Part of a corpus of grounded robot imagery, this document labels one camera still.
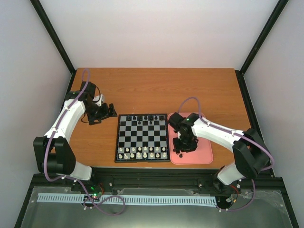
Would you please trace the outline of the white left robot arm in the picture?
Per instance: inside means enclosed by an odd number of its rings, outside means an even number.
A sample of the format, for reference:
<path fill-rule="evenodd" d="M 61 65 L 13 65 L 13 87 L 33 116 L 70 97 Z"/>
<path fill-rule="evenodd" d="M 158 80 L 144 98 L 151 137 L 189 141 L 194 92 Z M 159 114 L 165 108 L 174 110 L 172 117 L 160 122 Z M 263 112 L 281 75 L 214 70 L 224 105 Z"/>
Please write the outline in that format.
<path fill-rule="evenodd" d="M 82 82 L 78 91 L 65 96 L 64 106 L 53 126 L 44 136 L 33 142 L 38 170 L 48 176 L 71 177 L 82 180 L 88 191 L 98 188 L 99 179 L 92 175 L 92 167 L 76 160 L 70 139 L 78 121 L 86 116 L 87 124 L 100 124 L 104 119 L 116 117 L 113 104 L 104 102 L 102 94 L 95 95 L 99 88 L 92 82 Z"/>

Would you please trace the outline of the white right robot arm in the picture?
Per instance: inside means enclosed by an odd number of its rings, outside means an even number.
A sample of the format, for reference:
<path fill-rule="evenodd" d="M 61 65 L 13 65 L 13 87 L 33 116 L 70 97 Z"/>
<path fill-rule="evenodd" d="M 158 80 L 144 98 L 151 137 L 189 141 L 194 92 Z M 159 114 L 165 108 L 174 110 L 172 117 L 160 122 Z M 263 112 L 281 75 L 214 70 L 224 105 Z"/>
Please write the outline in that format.
<path fill-rule="evenodd" d="M 187 117 L 173 113 L 168 124 L 177 134 L 172 140 L 176 154 L 195 151 L 199 138 L 212 141 L 233 153 L 234 162 L 218 170 L 213 178 L 212 186 L 218 192 L 224 192 L 228 185 L 237 180 L 254 180 L 261 171 L 270 169 L 274 164 L 264 141 L 254 129 L 230 129 L 196 113 Z"/>

